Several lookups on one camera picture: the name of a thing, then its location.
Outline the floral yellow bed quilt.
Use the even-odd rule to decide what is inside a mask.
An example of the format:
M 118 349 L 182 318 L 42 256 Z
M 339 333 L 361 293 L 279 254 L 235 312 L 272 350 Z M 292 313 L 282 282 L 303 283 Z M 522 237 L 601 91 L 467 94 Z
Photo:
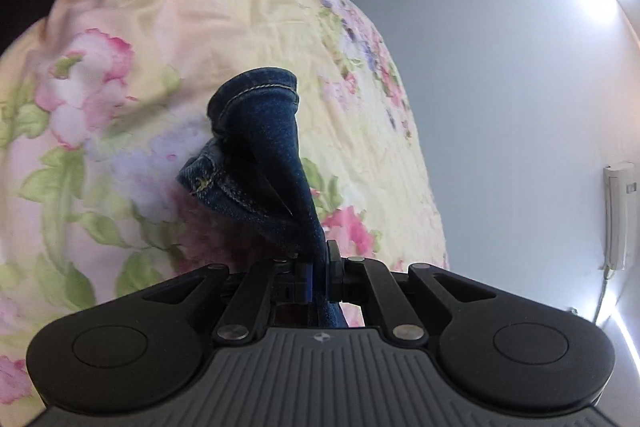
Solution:
M 255 246 L 177 180 L 229 79 L 297 79 L 300 155 L 346 257 L 446 267 L 442 219 L 390 51 L 349 0 L 53 0 L 1 57 L 1 421 L 42 410 L 26 369 L 63 315 Z

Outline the white wall intercom phone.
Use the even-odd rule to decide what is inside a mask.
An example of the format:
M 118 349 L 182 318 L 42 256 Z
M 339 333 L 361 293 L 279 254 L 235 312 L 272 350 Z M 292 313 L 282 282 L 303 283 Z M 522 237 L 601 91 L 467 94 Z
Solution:
M 605 197 L 604 278 L 634 264 L 639 238 L 639 178 L 636 165 L 621 161 L 603 169 Z

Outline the blue denim jeans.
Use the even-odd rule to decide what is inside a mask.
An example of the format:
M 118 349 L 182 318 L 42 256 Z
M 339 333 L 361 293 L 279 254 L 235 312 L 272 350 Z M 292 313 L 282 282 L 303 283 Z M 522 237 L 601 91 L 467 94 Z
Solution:
M 281 253 L 308 265 L 309 323 L 343 327 L 326 290 L 329 251 L 298 149 L 297 79 L 279 67 L 242 72 L 207 105 L 213 138 L 184 165 L 178 182 L 218 215 L 249 225 Z

